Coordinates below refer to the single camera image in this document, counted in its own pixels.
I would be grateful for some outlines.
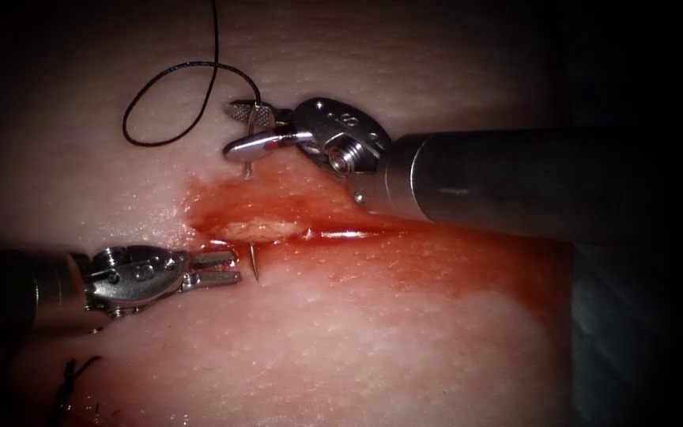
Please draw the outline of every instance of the metal pin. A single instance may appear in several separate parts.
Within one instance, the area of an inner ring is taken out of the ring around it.
[[[249,117],[247,118],[247,136],[250,137],[255,134],[255,121],[257,120],[257,110],[259,106],[257,104],[252,106],[249,111]],[[252,162],[244,162],[244,179],[250,179],[252,177]]]
[[[216,288],[241,282],[239,271],[198,271],[183,277],[182,292],[195,289]]]
[[[260,274],[257,271],[257,257],[255,256],[255,245],[249,243],[249,258],[252,260],[252,271],[255,273],[255,279],[260,281]]]
[[[231,251],[199,252],[191,256],[191,266],[203,270],[213,266],[232,266],[236,257]]]
[[[312,141],[310,132],[285,125],[229,142],[223,148],[223,156],[232,162],[257,161],[277,149]]]

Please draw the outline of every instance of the surgical needle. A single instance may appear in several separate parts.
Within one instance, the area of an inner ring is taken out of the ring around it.
[[[260,281],[260,275],[257,272],[257,258],[255,257],[255,244],[249,243],[249,258],[252,260],[252,271],[255,272],[255,279]]]

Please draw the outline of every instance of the red blood smear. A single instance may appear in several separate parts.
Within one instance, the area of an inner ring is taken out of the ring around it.
[[[343,282],[344,261],[354,259],[361,274],[375,269],[377,282],[398,291],[459,297],[492,290],[512,295],[544,319],[567,319],[569,245],[368,214],[343,182],[295,151],[275,153],[253,170],[251,179],[189,182],[187,224],[197,232],[190,250],[231,247],[242,259],[240,269],[250,271],[247,243],[224,241],[226,225],[252,218],[294,223],[303,232],[256,245],[261,266],[288,261],[312,267],[325,256],[340,261],[329,265],[329,281]],[[365,262],[360,254],[375,256]]]

